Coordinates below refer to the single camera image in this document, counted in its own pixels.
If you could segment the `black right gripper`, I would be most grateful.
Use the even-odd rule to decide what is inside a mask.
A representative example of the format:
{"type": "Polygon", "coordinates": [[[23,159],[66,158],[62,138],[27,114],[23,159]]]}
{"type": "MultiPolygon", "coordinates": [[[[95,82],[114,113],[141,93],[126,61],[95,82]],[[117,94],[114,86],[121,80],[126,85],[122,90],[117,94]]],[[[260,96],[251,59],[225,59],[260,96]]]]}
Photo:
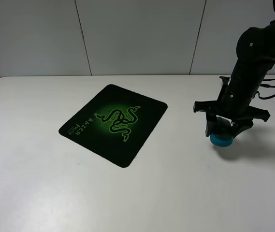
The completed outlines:
{"type": "Polygon", "coordinates": [[[195,101],[193,112],[206,113],[205,136],[209,137],[217,125],[217,116],[232,121],[233,139],[240,133],[253,127],[253,119],[267,121],[270,114],[267,110],[250,106],[252,99],[262,83],[261,78],[242,79],[221,76],[222,86],[215,101],[195,101]]]}

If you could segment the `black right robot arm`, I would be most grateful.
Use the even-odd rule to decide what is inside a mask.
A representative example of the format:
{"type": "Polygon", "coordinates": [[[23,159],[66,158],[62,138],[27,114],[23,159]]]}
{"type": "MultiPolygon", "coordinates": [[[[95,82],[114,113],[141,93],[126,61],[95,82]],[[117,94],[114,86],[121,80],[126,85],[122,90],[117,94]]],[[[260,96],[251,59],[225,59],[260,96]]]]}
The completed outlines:
{"type": "Polygon", "coordinates": [[[275,23],[249,28],[238,40],[237,62],[229,78],[221,77],[217,100],[196,101],[194,112],[206,114],[205,135],[233,139],[253,126],[254,119],[267,121],[270,114],[250,106],[267,72],[275,64],[275,23]]]}

